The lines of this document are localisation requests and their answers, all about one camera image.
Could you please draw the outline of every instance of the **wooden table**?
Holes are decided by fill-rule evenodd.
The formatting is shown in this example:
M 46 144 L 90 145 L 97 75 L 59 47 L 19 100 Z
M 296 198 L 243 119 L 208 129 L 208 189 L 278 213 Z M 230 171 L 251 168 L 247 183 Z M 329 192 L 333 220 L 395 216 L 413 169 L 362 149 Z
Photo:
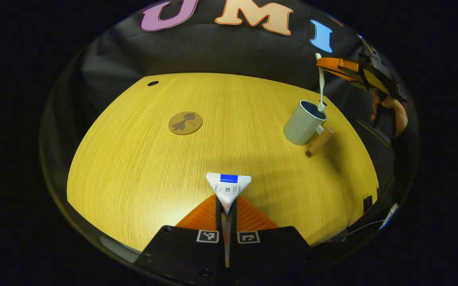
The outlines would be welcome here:
M 336 135 L 316 156 L 285 138 L 301 99 L 318 103 L 320 96 L 231 74 L 142 78 L 84 136 L 68 201 L 102 232 L 142 250 L 161 226 L 174 226 L 213 194 L 207 172 L 249 175 L 243 197 L 279 226 L 295 226 L 309 244 L 323 242 L 362 216 L 363 199 L 376 200 L 378 180 L 360 138 L 327 98 L 324 126 Z M 187 111 L 200 114 L 202 127 L 173 134 L 169 119 Z

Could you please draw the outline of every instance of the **blue label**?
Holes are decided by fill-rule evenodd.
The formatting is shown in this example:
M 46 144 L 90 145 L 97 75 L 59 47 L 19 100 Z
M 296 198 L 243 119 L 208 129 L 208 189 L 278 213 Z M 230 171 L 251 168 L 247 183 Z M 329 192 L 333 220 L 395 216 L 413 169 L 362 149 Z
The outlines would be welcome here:
M 220 174 L 220 181 L 225 183 L 238 183 L 238 175 Z

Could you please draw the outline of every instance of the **brown coaster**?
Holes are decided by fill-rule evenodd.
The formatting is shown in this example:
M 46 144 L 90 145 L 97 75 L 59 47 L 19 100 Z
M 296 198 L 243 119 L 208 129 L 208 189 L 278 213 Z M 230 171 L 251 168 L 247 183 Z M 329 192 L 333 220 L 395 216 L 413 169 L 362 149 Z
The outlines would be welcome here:
M 180 112 L 169 120 L 169 130 L 178 135 L 196 132 L 201 125 L 202 118 L 195 112 Z

